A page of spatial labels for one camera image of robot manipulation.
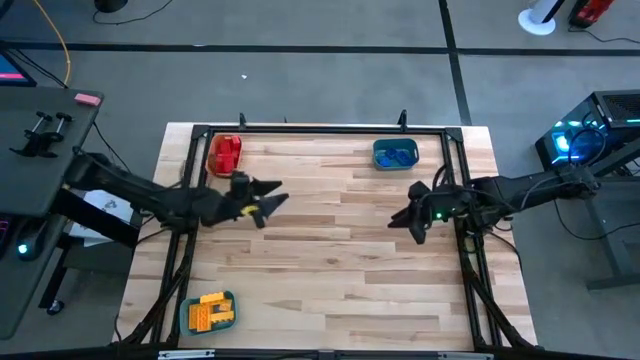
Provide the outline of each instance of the monitor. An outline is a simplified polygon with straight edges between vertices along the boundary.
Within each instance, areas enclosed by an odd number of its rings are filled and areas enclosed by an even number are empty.
[[[36,86],[36,82],[6,52],[0,50],[0,86]]]

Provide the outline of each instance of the screen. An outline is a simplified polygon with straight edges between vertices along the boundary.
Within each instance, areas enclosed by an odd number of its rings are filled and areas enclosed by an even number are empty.
[[[29,79],[27,79],[3,54],[0,54],[0,85],[22,84],[28,82]]]

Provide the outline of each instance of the yellow toy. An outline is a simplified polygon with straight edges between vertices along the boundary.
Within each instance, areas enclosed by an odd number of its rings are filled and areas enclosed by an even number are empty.
[[[189,330],[211,331],[213,324],[233,322],[232,309],[233,301],[226,299],[222,292],[201,296],[199,304],[189,305]]]

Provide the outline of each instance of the white paper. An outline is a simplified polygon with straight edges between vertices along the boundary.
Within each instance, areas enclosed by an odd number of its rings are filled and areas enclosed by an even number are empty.
[[[84,195],[84,201],[101,209],[102,211],[116,216],[128,223],[131,221],[131,215],[133,215],[133,209],[129,202],[120,199],[117,196],[109,194],[103,190],[89,191]],[[84,238],[84,246],[94,246],[102,243],[112,241],[106,236],[86,228],[78,223],[73,223],[69,235],[79,238]]]

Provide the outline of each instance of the green tray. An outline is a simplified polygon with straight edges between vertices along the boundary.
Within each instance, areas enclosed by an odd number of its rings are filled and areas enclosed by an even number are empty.
[[[235,315],[233,317],[233,321],[225,321],[225,322],[213,324],[213,326],[211,327],[211,330],[203,331],[203,332],[197,332],[195,330],[189,329],[189,305],[199,304],[200,298],[184,299],[184,301],[180,304],[180,333],[184,336],[200,336],[200,335],[206,335],[213,332],[226,330],[232,327],[238,320],[238,309],[236,306],[236,298],[233,296],[231,291],[225,291],[224,298],[231,300],[231,311],[233,311]]]

